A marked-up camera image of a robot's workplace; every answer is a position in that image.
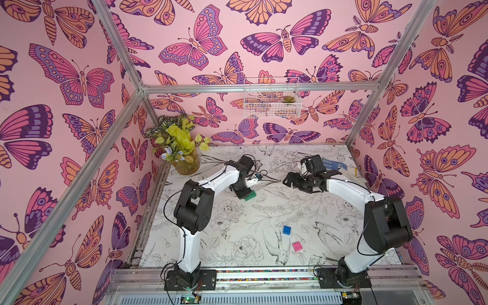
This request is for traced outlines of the green lego brick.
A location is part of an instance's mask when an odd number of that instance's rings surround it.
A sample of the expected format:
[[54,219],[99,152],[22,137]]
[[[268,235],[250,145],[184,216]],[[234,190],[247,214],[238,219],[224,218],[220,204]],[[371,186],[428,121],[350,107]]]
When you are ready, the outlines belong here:
[[249,200],[254,199],[256,196],[257,196],[257,195],[256,195],[256,192],[255,192],[255,191],[251,191],[251,193],[250,193],[249,195],[247,195],[247,196],[244,198],[244,200],[247,202],[247,201],[249,201]]

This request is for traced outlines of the blue lego brick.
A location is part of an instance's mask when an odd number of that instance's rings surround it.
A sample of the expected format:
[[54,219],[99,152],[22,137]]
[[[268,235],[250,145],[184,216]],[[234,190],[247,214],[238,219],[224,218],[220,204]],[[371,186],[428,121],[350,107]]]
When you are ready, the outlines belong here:
[[284,235],[288,235],[288,236],[290,236],[290,235],[291,235],[291,227],[289,227],[289,226],[284,226],[284,227],[283,227],[283,234],[284,234]]

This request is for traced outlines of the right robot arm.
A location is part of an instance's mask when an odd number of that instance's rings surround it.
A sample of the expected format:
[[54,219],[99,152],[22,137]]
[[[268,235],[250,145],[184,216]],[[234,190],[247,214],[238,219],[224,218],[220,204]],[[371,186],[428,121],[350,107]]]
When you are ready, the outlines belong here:
[[288,173],[283,184],[308,194],[335,194],[363,213],[363,230],[356,249],[338,261],[336,278],[343,287],[358,284],[369,267],[387,251],[413,239],[413,230],[400,198],[375,193],[346,178],[339,170],[328,169],[320,155],[303,158],[300,170]]

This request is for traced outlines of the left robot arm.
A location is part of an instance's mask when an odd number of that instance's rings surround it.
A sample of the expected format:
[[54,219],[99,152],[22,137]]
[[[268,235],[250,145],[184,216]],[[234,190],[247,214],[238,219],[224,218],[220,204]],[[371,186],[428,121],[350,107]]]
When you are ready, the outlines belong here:
[[180,254],[174,271],[178,279],[193,286],[200,274],[200,233],[208,226],[217,195],[226,189],[242,200],[251,195],[248,176],[255,169],[255,161],[242,156],[227,161],[217,173],[201,181],[188,180],[174,209],[176,225],[182,230]]

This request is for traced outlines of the pink lego brick right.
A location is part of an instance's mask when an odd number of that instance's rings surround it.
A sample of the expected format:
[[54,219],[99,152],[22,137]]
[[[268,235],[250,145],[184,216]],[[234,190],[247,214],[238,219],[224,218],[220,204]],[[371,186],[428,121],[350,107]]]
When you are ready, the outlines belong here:
[[299,241],[294,242],[292,244],[292,247],[293,247],[295,252],[300,252],[303,250],[303,246],[302,246],[301,242],[299,242]]

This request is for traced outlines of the blue work glove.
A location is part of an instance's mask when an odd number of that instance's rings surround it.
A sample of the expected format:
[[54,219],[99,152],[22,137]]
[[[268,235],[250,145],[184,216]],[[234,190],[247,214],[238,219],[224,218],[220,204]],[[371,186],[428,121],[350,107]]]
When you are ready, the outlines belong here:
[[322,162],[327,170],[348,170],[348,166],[340,161],[333,161],[323,158]]

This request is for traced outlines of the white work glove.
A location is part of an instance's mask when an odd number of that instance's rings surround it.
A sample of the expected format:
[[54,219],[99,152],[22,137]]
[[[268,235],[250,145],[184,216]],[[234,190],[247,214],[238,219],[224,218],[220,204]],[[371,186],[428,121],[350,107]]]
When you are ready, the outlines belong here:
[[345,179],[350,180],[355,184],[359,184],[368,189],[366,179],[362,176],[357,168],[351,166],[348,167],[347,170],[339,169],[339,172],[342,173],[342,176],[344,176]]

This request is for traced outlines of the small succulent in basket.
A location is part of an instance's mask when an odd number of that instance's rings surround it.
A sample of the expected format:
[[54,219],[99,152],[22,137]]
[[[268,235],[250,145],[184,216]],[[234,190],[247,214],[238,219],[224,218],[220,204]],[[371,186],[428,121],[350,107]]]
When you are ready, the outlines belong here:
[[294,96],[284,96],[282,99],[282,102],[284,104],[292,104],[295,103],[296,98]]

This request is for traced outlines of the potted green plant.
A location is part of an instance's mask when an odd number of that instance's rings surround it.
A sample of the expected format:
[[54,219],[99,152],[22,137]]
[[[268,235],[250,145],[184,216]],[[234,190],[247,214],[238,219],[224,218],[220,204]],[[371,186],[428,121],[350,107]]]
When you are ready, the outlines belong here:
[[155,156],[170,163],[180,175],[191,175],[200,168],[200,152],[210,149],[210,139],[193,134],[194,117],[186,114],[161,116],[157,125],[145,131]]

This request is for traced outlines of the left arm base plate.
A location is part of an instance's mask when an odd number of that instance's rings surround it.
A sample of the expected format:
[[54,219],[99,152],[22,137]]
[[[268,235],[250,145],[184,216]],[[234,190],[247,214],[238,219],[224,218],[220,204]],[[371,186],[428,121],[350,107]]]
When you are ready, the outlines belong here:
[[214,291],[217,283],[216,269],[201,269],[199,273],[184,276],[180,271],[170,270],[165,275],[165,291]]

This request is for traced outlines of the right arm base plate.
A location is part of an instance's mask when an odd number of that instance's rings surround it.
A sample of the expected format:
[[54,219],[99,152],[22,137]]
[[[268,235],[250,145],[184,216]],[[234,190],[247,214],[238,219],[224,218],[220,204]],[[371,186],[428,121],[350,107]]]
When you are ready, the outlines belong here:
[[338,268],[315,269],[320,288],[371,288],[371,280],[366,271],[352,273],[344,266]]

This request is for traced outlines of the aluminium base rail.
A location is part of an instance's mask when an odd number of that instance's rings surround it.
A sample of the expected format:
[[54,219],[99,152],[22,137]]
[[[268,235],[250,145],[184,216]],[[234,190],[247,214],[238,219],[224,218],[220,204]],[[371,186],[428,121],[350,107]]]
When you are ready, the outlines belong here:
[[214,291],[165,291],[159,269],[119,269],[102,304],[435,304],[417,268],[378,265],[371,288],[320,288],[311,267],[203,268],[217,270]]

